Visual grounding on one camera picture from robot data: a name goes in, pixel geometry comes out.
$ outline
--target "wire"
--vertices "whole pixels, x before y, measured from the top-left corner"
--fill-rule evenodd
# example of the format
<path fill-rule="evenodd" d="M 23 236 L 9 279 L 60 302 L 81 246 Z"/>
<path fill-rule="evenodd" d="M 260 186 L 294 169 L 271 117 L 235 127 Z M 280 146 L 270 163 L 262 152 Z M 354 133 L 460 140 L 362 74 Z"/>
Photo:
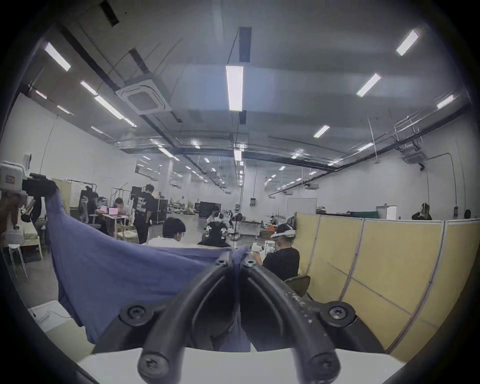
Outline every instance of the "wire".
<path fill-rule="evenodd" d="M 239 35 L 239 30 L 240 30 L 240 27 L 237 28 L 237 34 L 235 35 L 235 38 L 233 39 L 233 44 L 232 44 L 232 48 L 230 50 L 230 54 L 228 55 L 227 64 L 230 63 L 230 57 L 232 56 L 233 47 L 235 46 L 235 41 L 237 41 L 237 36 Z"/>

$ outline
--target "black hair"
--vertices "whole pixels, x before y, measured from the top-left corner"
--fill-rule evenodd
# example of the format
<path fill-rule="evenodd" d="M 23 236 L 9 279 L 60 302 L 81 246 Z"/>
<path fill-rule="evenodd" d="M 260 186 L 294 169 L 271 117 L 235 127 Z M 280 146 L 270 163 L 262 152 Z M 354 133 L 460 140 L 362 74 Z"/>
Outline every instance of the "black hair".
<path fill-rule="evenodd" d="M 185 231 L 185 224 L 176 217 L 167 217 L 163 223 L 162 234 L 165 238 L 172 239 L 177 233 Z"/>

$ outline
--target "white table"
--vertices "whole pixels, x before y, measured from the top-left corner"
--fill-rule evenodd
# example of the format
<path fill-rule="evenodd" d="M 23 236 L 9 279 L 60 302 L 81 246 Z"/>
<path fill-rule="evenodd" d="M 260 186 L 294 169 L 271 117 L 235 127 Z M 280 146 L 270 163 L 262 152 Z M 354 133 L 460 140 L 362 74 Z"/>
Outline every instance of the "white table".
<path fill-rule="evenodd" d="M 103 215 L 102 217 L 105 217 L 109 220 L 113 220 L 114 224 L 113 224 L 113 234 L 112 234 L 112 237 L 114 239 L 117 239 L 117 232 L 118 232 L 118 223 L 117 223 L 117 220 L 123 220 L 123 225 L 125 225 L 125 219 L 128 219 L 129 217 L 126 216 L 126 215 L 117 215 L 117 216 L 111 216 L 111 215 Z"/>

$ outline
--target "ceiling air conditioner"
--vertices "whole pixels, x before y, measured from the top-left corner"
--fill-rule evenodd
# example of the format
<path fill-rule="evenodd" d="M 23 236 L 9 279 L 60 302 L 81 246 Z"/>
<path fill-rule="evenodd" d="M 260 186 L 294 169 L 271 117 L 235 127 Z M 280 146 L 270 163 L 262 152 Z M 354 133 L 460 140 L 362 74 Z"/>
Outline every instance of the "ceiling air conditioner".
<path fill-rule="evenodd" d="M 115 93 L 139 115 L 171 111 L 158 88 L 155 77 L 149 73 L 129 81 Z"/>
<path fill-rule="evenodd" d="M 418 164 L 427 159 L 423 150 L 413 143 L 407 144 L 401 148 L 402 160 L 407 164 Z"/>

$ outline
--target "white stool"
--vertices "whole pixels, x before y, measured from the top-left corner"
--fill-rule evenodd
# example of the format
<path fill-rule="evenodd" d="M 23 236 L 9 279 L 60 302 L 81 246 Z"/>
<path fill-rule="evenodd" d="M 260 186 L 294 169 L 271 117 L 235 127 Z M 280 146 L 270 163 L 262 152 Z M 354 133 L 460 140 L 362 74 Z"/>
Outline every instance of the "white stool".
<path fill-rule="evenodd" d="M 20 244 L 9 244 L 8 245 L 8 252 L 10 254 L 10 260 L 12 261 L 13 271 L 15 272 L 15 277 L 17 276 L 17 269 L 15 268 L 15 260 L 13 259 L 13 251 L 17 250 L 18 254 L 20 255 L 20 261 L 22 262 L 22 266 L 24 267 L 25 276 L 27 275 L 27 269 L 25 268 L 24 257 L 22 256 L 22 250 L 20 249 Z"/>

